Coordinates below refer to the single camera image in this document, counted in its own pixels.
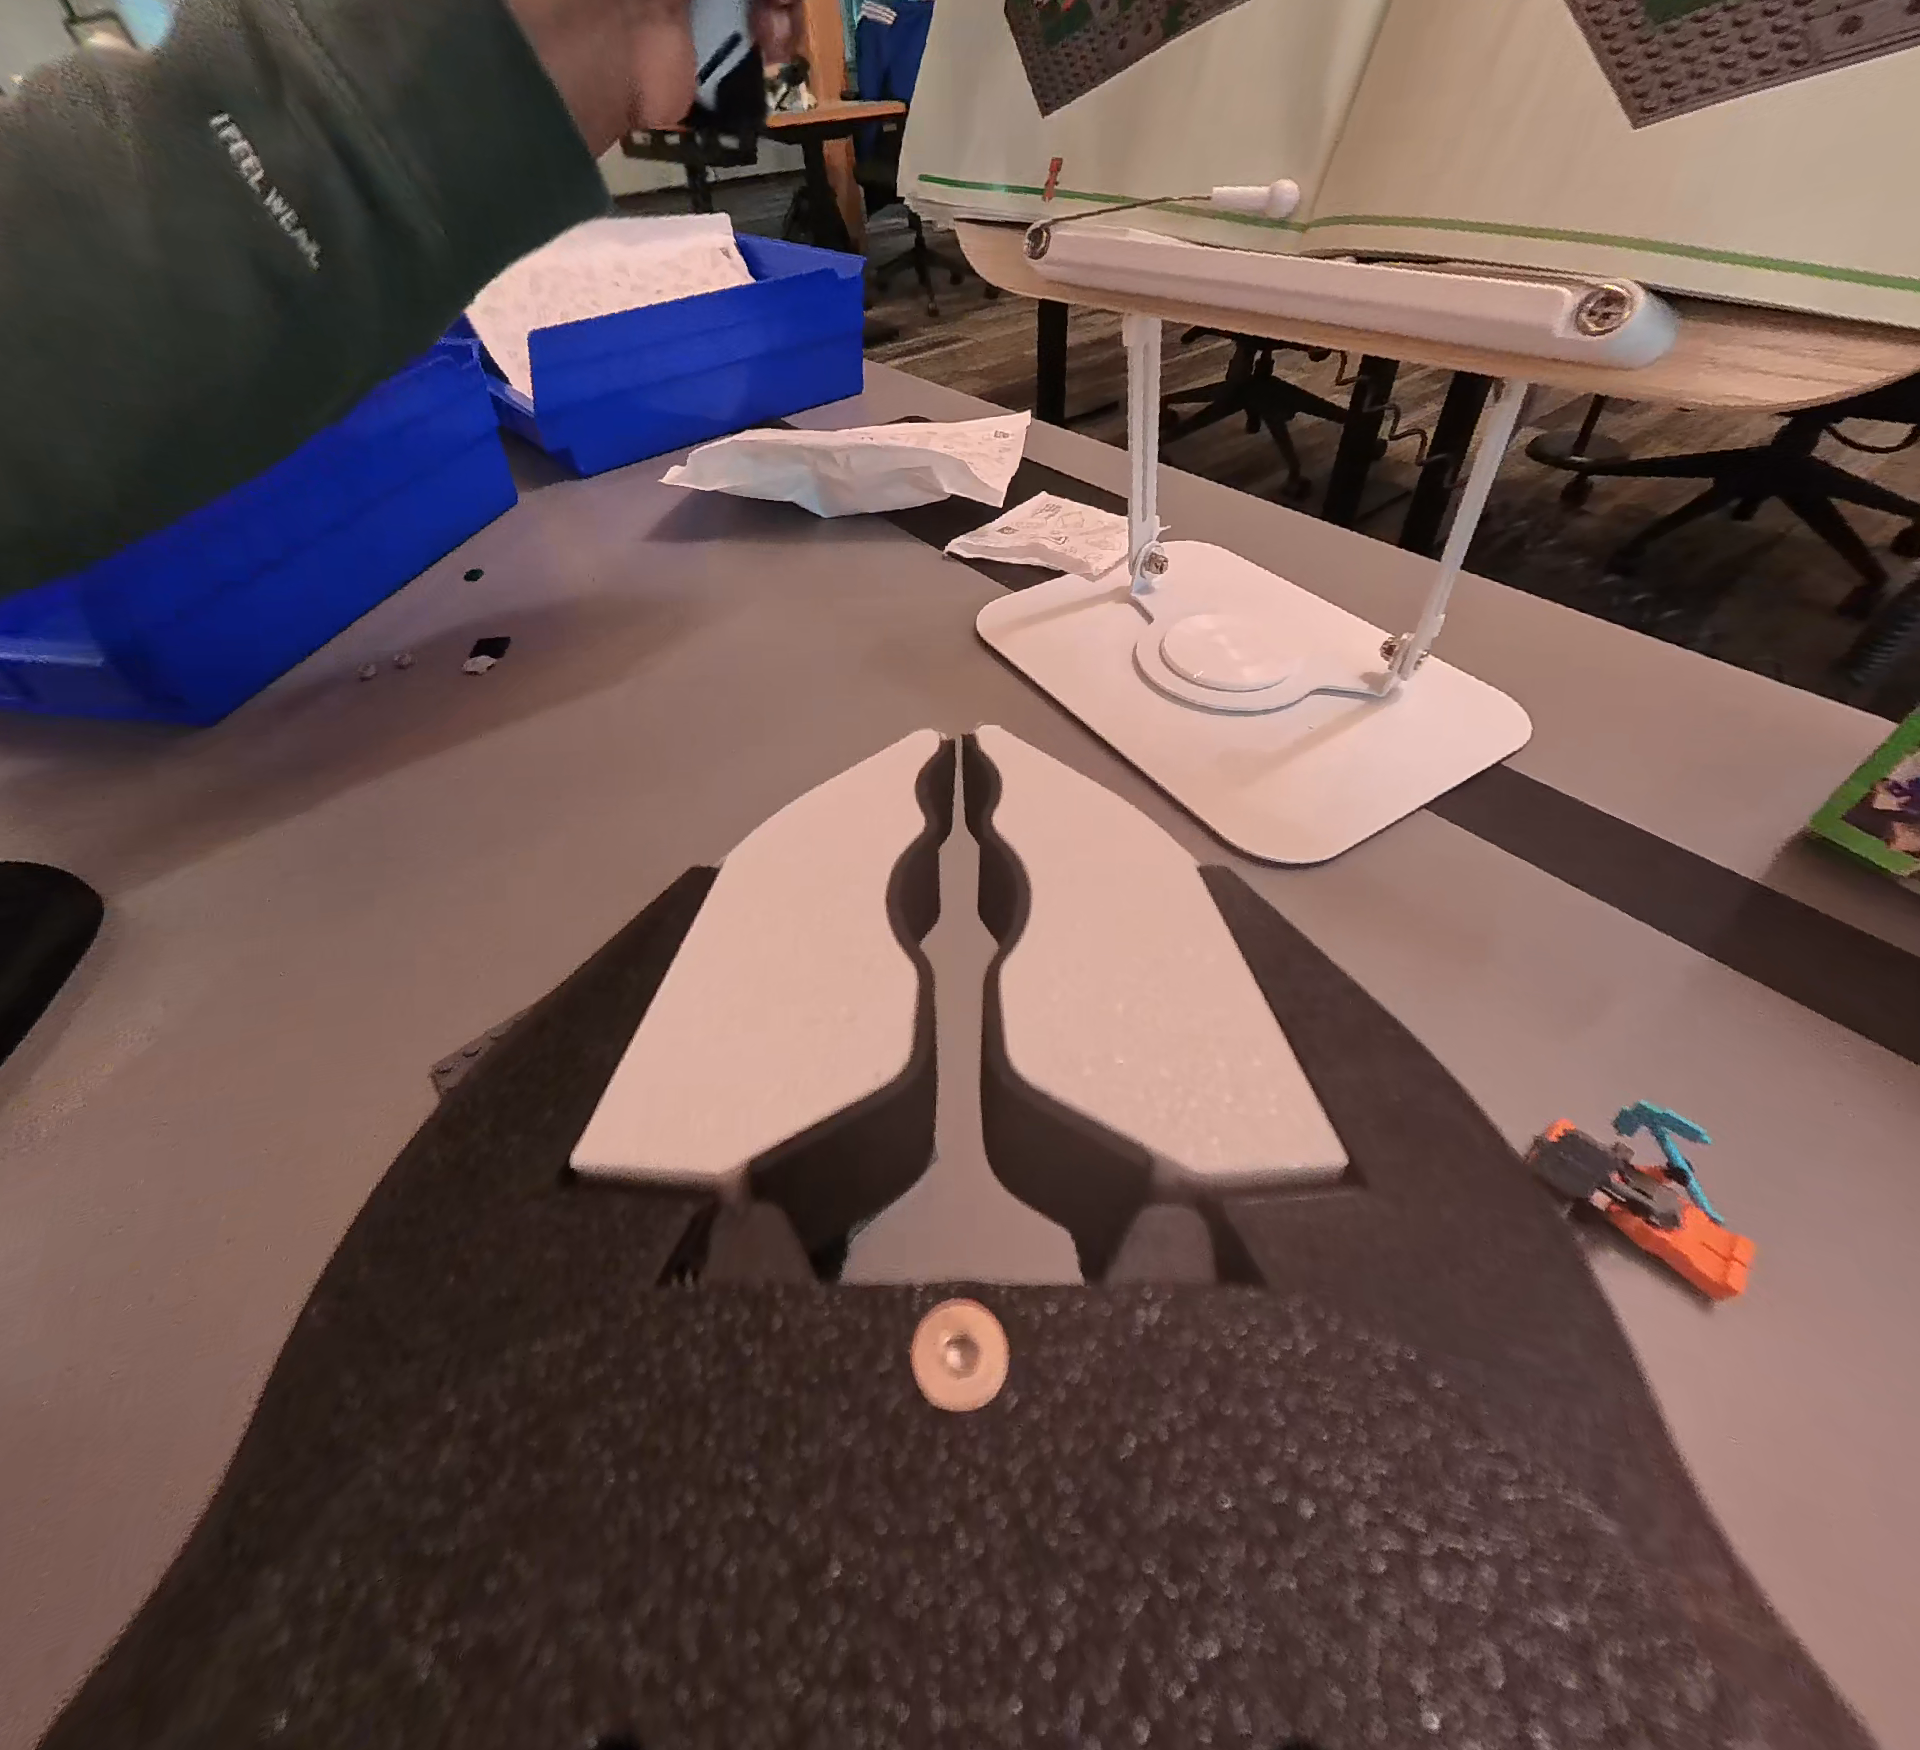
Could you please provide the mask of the black wrist rest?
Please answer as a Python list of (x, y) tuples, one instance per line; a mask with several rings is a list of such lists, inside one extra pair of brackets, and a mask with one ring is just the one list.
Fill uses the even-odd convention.
[(58, 867), (1, 862), (1, 1061), (33, 1032), (94, 944), (104, 900)]

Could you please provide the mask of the black office chair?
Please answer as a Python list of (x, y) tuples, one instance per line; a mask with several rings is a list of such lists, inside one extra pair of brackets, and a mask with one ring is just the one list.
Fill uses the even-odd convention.
[(1530, 459), (1566, 478), (1559, 493), (1563, 507), (1582, 507), (1599, 479), (1698, 484), (1685, 504), (1658, 515), (1620, 544), (1608, 560), (1608, 569), (1616, 574), (1633, 572), (1653, 544), (1693, 521), (1717, 514), (1753, 519), (1766, 504), (1780, 504), (1852, 571), (1855, 585), (1840, 605), (1847, 617), (1863, 619), (1881, 606), (1889, 574), (1842, 515), (1842, 505), (1898, 518), (1904, 527), (1893, 548), (1899, 556), (1915, 558), (1915, 499), (1886, 490), (1816, 452), (1821, 440), (1842, 441), (1866, 455), (1887, 455), (1911, 448), (1917, 435), (1915, 374), (1866, 392), (1799, 406), (1784, 415), (1778, 430), (1765, 441), (1660, 457), (1633, 457), (1620, 450), (1599, 448), (1595, 433), (1603, 402), (1599, 395), (1593, 397), (1573, 432), (1546, 433), (1527, 446)]

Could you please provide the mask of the person's left forearm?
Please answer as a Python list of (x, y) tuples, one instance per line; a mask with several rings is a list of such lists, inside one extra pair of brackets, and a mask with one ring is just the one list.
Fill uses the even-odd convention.
[(3, 96), (3, 597), (237, 490), (606, 194), (617, 0), (183, 0)]

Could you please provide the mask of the orange and teal brick model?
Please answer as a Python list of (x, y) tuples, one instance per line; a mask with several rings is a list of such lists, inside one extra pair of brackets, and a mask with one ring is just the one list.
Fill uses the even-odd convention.
[(1745, 1292), (1757, 1246), (1700, 1183), (1691, 1151), (1710, 1142), (1693, 1119), (1638, 1099), (1616, 1113), (1610, 1137), (1560, 1119), (1524, 1156), (1568, 1209), (1591, 1211), (1698, 1296), (1726, 1302)]

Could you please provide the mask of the white book stand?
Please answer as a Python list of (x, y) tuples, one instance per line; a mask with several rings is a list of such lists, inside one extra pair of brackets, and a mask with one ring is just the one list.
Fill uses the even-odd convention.
[[(1802, 406), (1915, 370), (1915, 331), (1640, 281), (1455, 262), (1223, 249), (1088, 212), (957, 221), (993, 283), (1121, 314), (1128, 542), (976, 617), (977, 639), (1220, 842), (1309, 867), (1356, 849), (1527, 745), (1527, 711), (1432, 657), (1530, 392), (1610, 388), (1724, 408)], [(1160, 382), (1167, 322), (1211, 324), (1489, 377), (1464, 490), (1411, 625), (1389, 632), (1259, 562), (1165, 537)]]

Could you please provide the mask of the blue plastic bin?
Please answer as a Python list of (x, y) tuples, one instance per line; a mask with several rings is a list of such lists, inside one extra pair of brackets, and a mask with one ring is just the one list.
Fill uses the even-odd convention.
[(737, 243), (751, 281), (534, 331), (530, 391), (483, 353), (496, 421), (593, 478), (856, 395), (865, 258)]
[(516, 504), (450, 336), (247, 486), (1, 608), (1, 710), (205, 728)]

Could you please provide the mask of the large crumpled white paper bag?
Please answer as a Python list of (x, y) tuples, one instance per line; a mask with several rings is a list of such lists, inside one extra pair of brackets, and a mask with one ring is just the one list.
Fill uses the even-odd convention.
[(949, 498), (996, 511), (1021, 468), (1031, 412), (841, 430), (759, 428), (697, 446), (670, 490), (789, 504), (819, 518), (895, 514)]

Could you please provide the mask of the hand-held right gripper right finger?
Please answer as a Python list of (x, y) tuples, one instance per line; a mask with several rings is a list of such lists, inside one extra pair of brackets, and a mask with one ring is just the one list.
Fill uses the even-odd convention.
[(1196, 1224), (1352, 1161), (1201, 865), (1013, 730), (962, 743), (977, 915), (980, 1137), (1086, 1282), (1147, 1209)]

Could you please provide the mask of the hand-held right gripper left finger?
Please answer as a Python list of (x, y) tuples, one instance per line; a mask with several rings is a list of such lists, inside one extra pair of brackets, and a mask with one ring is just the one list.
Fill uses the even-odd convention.
[(811, 1282), (938, 1159), (938, 981), (956, 751), (911, 730), (713, 868), (566, 1159), (591, 1192), (780, 1217)]

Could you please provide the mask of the small white paper bag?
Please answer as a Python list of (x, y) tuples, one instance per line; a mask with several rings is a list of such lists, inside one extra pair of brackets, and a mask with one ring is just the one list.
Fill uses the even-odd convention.
[(962, 562), (1001, 562), (1095, 581), (1129, 558), (1123, 514), (1041, 491), (945, 542), (943, 554)]

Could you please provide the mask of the blue office chair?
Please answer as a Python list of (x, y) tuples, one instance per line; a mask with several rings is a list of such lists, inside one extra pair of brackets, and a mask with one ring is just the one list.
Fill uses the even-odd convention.
[(869, 280), (884, 286), (895, 275), (914, 274), (932, 319), (941, 309), (933, 254), (919, 216), (900, 197), (900, 155), (905, 110), (919, 77), (933, 9), (933, 0), (865, 0), (855, 13), (851, 43), (855, 100), (900, 104), (897, 116), (856, 125), (851, 136), (852, 175), (858, 182), (865, 216), (871, 220), (890, 208), (900, 208), (910, 225), (910, 248), (885, 262), (869, 263)]

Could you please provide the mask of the grey desk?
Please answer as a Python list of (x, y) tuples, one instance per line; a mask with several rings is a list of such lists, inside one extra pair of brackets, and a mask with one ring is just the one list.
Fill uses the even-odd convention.
[[(1222, 856), (984, 649), (994, 581), (903, 523), (512, 462), (516, 507), (222, 725), (3, 721), (3, 856), (106, 899), (3, 1064), (3, 1746), (174, 1563), (431, 1064), (682, 868), (982, 724)], [(1441, 651), (1527, 708), (1519, 762), (1238, 870), (1510, 1141), (1633, 1097), (1713, 1131), (1750, 1292), (1595, 1271), (1746, 1566), (1915, 1746), (1915, 896), (1799, 835), (1883, 724), (1487, 578)]]

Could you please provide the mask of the green printed box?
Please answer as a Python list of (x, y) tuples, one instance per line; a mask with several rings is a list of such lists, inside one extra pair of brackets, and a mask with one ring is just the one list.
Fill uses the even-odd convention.
[(1872, 872), (1917, 879), (1917, 711), (1907, 713), (1834, 790), (1806, 824), (1806, 839)]

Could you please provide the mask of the brick building instruction booklet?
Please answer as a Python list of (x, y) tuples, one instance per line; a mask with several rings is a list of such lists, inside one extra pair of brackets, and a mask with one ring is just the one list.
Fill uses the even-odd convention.
[(1917, 0), (935, 0), (901, 178), (1915, 329)]

